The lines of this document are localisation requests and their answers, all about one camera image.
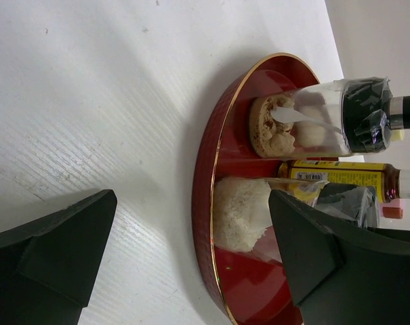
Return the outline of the yellow label bottle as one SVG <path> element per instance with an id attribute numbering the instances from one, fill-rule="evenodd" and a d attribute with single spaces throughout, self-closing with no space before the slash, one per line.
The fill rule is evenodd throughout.
<path id="1" fill-rule="evenodd" d="M 381 203 L 410 199 L 410 170 L 397 169 L 386 163 L 289 160 L 281 163 L 277 175 L 304 181 L 371 186 Z"/>

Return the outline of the black knob glass jar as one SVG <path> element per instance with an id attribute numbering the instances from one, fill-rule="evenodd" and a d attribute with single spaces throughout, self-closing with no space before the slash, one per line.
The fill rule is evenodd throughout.
<path id="1" fill-rule="evenodd" d="M 257 98 L 249 138 L 262 158 L 376 154 L 393 131 L 410 129 L 410 95 L 393 96 L 387 78 L 341 79 Z"/>

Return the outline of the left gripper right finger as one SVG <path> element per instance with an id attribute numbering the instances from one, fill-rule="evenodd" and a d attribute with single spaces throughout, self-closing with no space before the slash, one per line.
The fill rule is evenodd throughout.
<path id="1" fill-rule="evenodd" d="M 268 203 L 305 324 L 410 324 L 410 231 L 357 227 L 280 190 Z"/>

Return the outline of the pink cap spice jar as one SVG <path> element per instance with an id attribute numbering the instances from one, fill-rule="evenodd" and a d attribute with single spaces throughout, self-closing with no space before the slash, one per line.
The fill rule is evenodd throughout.
<path id="1" fill-rule="evenodd" d="M 386 219 L 402 219 L 404 207 L 401 199 L 395 199 L 389 203 L 380 203 L 380 213 Z"/>

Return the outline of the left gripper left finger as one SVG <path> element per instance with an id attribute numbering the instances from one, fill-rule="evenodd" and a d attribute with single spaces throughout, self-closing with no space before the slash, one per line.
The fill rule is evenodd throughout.
<path id="1" fill-rule="evenodd" d="M 0 233 L 0 324 L 77 324 L 117 207 L 101 190 Z"/>

